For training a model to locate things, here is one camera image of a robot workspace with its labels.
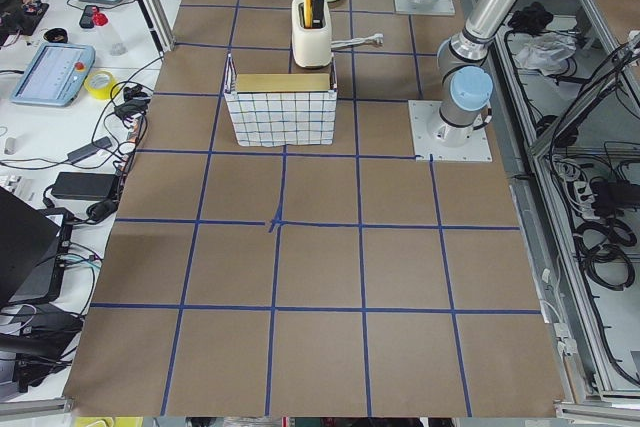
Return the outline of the black power adapter brick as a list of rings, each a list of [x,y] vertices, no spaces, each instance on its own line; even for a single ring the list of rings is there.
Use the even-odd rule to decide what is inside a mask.
[[[64,200],[95,200],[110,198],[116,189],[115,174],[61,172],[58,174],[51,195]]]

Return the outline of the white two-slot toaster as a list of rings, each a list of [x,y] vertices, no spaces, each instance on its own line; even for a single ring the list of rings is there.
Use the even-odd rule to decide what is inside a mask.
[[[303,26],[303,0],[293,0],[292,50],[295,63],[301,68],[316,69],[330,64],[332,59],[332,23],[327,3],[324,3],[323,26],[319,29]]]

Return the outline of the white checkered fabric basket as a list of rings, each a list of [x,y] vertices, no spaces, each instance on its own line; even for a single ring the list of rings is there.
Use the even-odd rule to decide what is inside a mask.
[[[334,62],[326,72],[241,73],[228,55],[224,97],[242,147],[333,143],[338,101]]]

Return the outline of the blue teach pendant tablet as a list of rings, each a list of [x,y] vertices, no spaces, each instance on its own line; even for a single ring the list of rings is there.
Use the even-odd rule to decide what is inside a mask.
[[[10,101],[21,105],[65,107],[76,98],[94,60],[92,46],[44,43],[18,81]]]

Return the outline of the crumpled white cloth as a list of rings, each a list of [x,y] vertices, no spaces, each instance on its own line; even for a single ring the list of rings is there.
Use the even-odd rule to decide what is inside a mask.
[[[527,40],[514,56],[514,61],[518,68],[538,70],[550,76],[562,73],[576,50],[577,43],[573,37],[546,33]]]

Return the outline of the square metal base plate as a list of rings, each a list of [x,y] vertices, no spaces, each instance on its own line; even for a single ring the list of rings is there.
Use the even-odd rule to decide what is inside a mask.
[[[408,102],[414,157],[417,161],[490,163],[493,158],[478,113],[467,127],[453,127],[440,117],[440,101]]]

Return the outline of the clear bottle with red cap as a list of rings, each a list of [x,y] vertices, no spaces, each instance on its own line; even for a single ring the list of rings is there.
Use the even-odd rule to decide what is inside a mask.
[[[92,8],[92,22],[110,55],[121,56],[127,52],[127,47],[117,30],[98,7]]]

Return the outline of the black laptop computer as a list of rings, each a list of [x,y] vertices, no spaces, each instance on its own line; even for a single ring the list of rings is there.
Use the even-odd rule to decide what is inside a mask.
[[[35,209],[1,191],[1,305],[43,304],[59,297],[72,214]]]

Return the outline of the yellow tape roll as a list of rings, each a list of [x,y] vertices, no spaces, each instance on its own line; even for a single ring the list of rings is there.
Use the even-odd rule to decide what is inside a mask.
[[[85,78],[83,86],[89,95],[97,100],[110,100],[120,92],[120,86],[116,78],[105,70],[89,74]]]

